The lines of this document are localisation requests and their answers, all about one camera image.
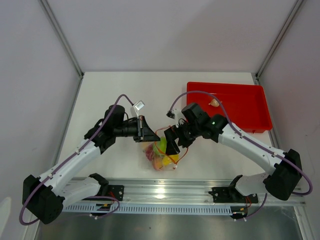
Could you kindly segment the green apple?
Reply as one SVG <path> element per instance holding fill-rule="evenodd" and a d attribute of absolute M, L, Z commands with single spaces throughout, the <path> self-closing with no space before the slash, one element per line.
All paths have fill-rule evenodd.
<path fill-rule="evenodd" d="M 160 137 L 160 141 L 156 141 L 152 145 L 155 154 L 165 154 L 167 149 L 167 140 L 164 136 Z"/>

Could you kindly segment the yellow pear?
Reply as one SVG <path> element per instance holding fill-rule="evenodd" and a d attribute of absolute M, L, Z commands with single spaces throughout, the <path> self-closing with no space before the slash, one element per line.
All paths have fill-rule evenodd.
<path fill-rule="evenodd" d="M 164 167 L 170 165 L 170 164 L 174 164 L 176 165 L 177 162 L 179 161 L 179 155 L 178 154 L 174 154 L 174 155 L 165 155 L 162 158 L 162 165 Z"/>

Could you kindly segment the clear orange-zip bag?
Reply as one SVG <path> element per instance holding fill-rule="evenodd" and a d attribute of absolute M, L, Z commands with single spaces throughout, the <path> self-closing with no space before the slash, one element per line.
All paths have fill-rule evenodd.
<path fill-rule="evenodd" d="M 158 130 L 155 131 L 155 133 L 161 138 L 161 137 L 165 137 L 165 134 L 164 134 L 164 131 L 166 129 L 168 129 L 170 126 L 166 126 L 166 127 L 162 127 L 162 128 L 159 128 Z M 154 157 L 154 160 L 153 161 L 149 161 L 147 158 L 146 158 L 146 155 L 145 155 L 145 148 L 148 147 L 149 145 L 153 144 L 154 142 L 141 142 L 139 143 L 139 146 L 140 146 L 140 149 L 142 151 L 142 155 L 144 156 L 144 158 L 148 161 L 148 164 L 150 167 L 153 168 L 153 161 L 154 160 L 158 160 L 158 161 L 162 161 L 163 157 L 164 156 L 168 156 L 166 155 L 166 153 L 164 154 L 156 154 L 155 153 L 155 157 Z M 178 155 L 179 155 L 179 161 L 177 162 L 177 164 L 170 164 L 170 165 L 167 165 L 167 166 L 163 166 L 163 168 L 159 171 L 175 171 L 178 167 L 178 164 L 179 162 L 187 155 L 189 151 L 189 148 L 187 147 L 186 150 L 184 152 L 180 152 Z"/>

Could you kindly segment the garlic bulb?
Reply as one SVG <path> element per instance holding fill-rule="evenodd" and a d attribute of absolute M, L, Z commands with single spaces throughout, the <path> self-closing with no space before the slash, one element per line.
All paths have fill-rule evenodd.
<path fill-rule="evenodd" d="M 214 108 L 218 108 L 221 105 L 221 102 L 217 101 L 216 99 L 212 99 L 208 105 Z"/>

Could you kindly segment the red grape bunch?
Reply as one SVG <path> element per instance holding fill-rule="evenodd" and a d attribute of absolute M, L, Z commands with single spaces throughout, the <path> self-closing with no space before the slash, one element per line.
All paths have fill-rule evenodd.
<path fill-rule="evenodd" d="M 147 146 L 144 150 L 145 156 L 146 158 L 151 162 L 154 160 L 155 158 L 155 151 L 154 151 L 154 147 L 153 144 L 150 144 L 149 146 Z"/>

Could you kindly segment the pink peach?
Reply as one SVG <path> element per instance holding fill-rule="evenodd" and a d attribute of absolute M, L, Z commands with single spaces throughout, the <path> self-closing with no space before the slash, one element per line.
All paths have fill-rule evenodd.
<path fill-rule="evenodd" d="M 160 171 L 163 168 L 163 164 L 161 160 L 154 160 L 152 162 L 152 166 L 156 171 Z"/>

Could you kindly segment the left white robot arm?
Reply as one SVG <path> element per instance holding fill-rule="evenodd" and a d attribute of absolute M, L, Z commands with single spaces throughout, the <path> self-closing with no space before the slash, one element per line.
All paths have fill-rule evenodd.
<path fill-rule="evenodd" d="M 124 119 L 125 108 L 111 105 L 83 137 L 75 151 L 63 162 L 40 176 L 25 178 L 22 209 L 29 210 L 37 221 L 50 224 L 63 208 L 85 199 L 117 201 L 109 193 L 109 181 L 92 173 L 77 183 L 70 180 L 91 161 L 115 144 L 117 138 L 132 138 L 136 143 L 158 142 L 160 138 L 148 126 L 143 115 Z"/>

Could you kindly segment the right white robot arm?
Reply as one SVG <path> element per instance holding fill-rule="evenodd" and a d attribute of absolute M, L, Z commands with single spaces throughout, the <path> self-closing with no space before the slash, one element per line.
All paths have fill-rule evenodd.
<path fill-rule="evenodd" d="M 197 103 L 191 103 L 182 110 L 169 110 L 166 115 L 175 120 L 175 125 L 164 132 L 167 155 L 179 153 L 180 148 L 188 148 L 196 138 L 202 137 L 237 151 L 263 169 L 263 173 L 240 174 L 232 180 L 227 191 L 234 202 L 253 194 L 271 194 L 286 201 L 302 178 L 298 152 L 268 146 L 229 123 L 221 114 L 209 116 Z"/>

